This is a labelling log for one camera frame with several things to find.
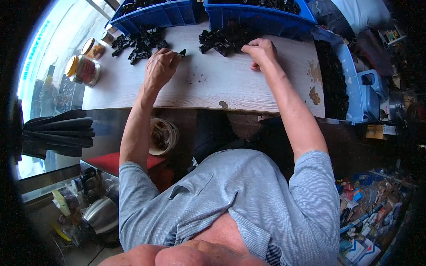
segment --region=hand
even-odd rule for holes
[[[142,87],[158,93],[176,72],[182,56],[167,48],[157,50],[145,65],[145,79]]]
[[[270,65],[278,64],[276,60],[276,48],[271,40],[257,38],[241,49],[253,58],[250,69],[253,71],[265,72],[265,68]]]

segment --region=gray striped polo shirt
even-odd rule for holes
[[[120,166],[119,229],[124,251],[179,245],[228,211],[251,254],[271,265],[333,265],[339,196],[328,154],[300,156],[289,184],[264,153],[214,153],[163,193],[142,168]]]

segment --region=shirt sleeve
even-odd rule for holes
[[[300,156],[288,187],[297,208],[324,242],[338,243],[340,201],[329,155],[311,151]]]
[[[132,219],[132,216],[160,192],[137,163],[123,163],[119,169],[119,178],[118,228],[121,244],[124,245],[123,240],[129,239],[129,234],[138,222],[137,219]]]

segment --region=glass window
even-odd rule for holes
[[[113,16],[114,10],[103,0],[93,2]],[[80,54],[89,37],[101,38],[108,19],[86,0],[58,0],[39,22],[21,63],[17,94],[22,100],[24,123],[82,107],[85,86],[65,77],[65,65]],[[78,160],[52,151],[47,151],[45,160],[23,155],[18,172],[22,179],[74,165]]]

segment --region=forearm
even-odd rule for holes
[[[157,94],[152,95],[148,91],[144,85],[141,87],[127,119],[120,146],[120,165],[135,162],[145,171],[150,145],[151,111],[157,98]]]
[[[264,73],[290,140],[294,161],[302,154],[313,150],[328,153],[317,121],[300,95],[293,89],[282,68],[275,63]]]

